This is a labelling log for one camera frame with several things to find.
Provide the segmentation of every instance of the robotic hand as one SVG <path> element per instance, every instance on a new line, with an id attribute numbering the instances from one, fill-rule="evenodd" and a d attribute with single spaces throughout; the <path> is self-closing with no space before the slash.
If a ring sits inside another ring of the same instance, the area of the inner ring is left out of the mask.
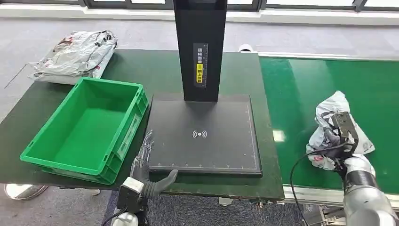
<path id="1" fill-rule="evenodd" d="M 150 131 L 146 134 L 140 151 L 133 161 L 130 176 L 120 187 L 116 206 L 121 211 L 111 216 L 111 218 L 117 217 L 112 226 L 149 225 L 146 217 L 148 199 L 158 195 L 176 180 L 177 170 L 174 169 L 166 178 L 158 182 L 150 181 L 148 160 L 153 143 Z"/>

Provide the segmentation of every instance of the yellow label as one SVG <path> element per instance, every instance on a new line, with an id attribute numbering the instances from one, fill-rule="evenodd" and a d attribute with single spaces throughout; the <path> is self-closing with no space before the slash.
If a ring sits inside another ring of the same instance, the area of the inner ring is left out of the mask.
<path id="1" fill-rule="evenodd" d="M 197 83 L 202 83 L 202 64 L 197 64 Z"/>

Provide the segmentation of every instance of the black cable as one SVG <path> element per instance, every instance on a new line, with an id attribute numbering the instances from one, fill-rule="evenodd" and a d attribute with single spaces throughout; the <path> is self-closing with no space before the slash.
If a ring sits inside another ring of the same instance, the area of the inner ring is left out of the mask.
<path id="1" fill-rule="evenodd" d="M 325 149 L 322 149 L 322 150 L 317 150 L 317 151 L 314 151 L 314 152 L 311 152 L 311 153 L 307 153 L 307 154 L 305 154 L 304 156 L 302 156 L 301 158 L 299 158 L 299 159 L 295 162 L 295 164 L 292 166 L 292 168 L 291 168 L 291 173 L 290 173 L 290 175 L 289 175 L 289 182 L 290 182 L 290 184 L 291 184 L 292 195 L 294 195 L 294 200 L 295 200 L 296 206 L 298 207 L 299 212 L 301 213 L 301 216 L 302 216 L 302 218 L 303 218 L 303 220 L 304 220 L 304 222 L 305 222 L 305 225 L 309 226 L 308 222 L 307 222 L 306 219 L 305 219 L 305 216 L 304 216 L 303 213 L 302 213 L 301 207 L 299 206 L 298 199 L 297 199 L 297 197 L 296 197 L 295 190 L 294 190 L 294 184 L 292 183 L 292 175 L 294 174 L 295 167 L 298 165 L 298 163 L 299 163 L 303 158 L 308 157 L 309 155 L 317 154 L 317 153 L 324 152 L 324 151 L 328 151 L 328 150 L 337 149 L 337 148 L 343 147 L 343 146 L 345 146 L 345 145 L 347 145 L 347 144 L 348 144 L 348 141 L 346 140 L 345 142 L 343 142 L 343 143 L 340 144 L 340 145 L 337 145 L 337 146 L 334 146 L 334 147 L 325 148 Z"/>
<path id="2" fill-rule="evenodd" d="M 112 218 L 117 217 L 119 215 L 121 215 L 122 213 L 126 212 L 126 210 L 128 209 L 128 206 L 125 206 L 125 208 L 123 208 L 122 210 L 119 210 L 119 212 L 115 213 L 114 215 L 110 216 L 109 218 L 107 218 L 102 224 L 101 226 L 105 226 L 107 224 L 108 221 L 112 220 Z"/>

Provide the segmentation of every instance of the wireless charging symbol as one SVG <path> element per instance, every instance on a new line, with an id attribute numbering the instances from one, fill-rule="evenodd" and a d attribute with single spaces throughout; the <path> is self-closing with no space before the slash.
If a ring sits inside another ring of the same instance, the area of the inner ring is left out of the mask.
<path id="1" fill-rule="evenodd" d="M 202 137 L 202 138 L 207 138 L 208 133 L 206 130 L 202 131 L 202 132 L 197 132 L 196 130 L 194 130 L 192 132 L 192 137 L 195 139 L 197 137 Z"/>

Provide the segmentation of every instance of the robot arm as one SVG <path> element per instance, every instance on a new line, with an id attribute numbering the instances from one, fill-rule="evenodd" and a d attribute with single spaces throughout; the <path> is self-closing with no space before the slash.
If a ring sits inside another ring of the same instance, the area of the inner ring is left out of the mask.
<path id="1" fill-rule="evenodd" d="M 172 170 L 169 175 L 158 181 L 151 182 L 149 179 L 148 160 L 153 147 L 152 131 L 146 134 L 138 155 L 133 160 L 130 176 L 120 186 L 117 214 L 112 226 L 147 226 L 146 216 L 147 201 L 158 195 L 168 186 L 173 184 L 177 177 L 177 170 Z"/>
<path id="2" fill-rule="evenodd" d="M 391 203 L 375 180 L 375 170 L 367 158 L 354 154 L 359 139 L 348 112 L 332 117 L 338 134 L 326 129 L 327 138 L 339 148 L 328 148 L 321 154 L 334 160 L 335 170 L 343 180 L 343 209 L 348 226 L 399 226 Z"/>
<path id="3" fill-rule="evenodd" d="M 348 226 L 396 226 L 399 219 L 375 181 L 375 171 L 363 155 L 344 161 L 343 208 Z"/>

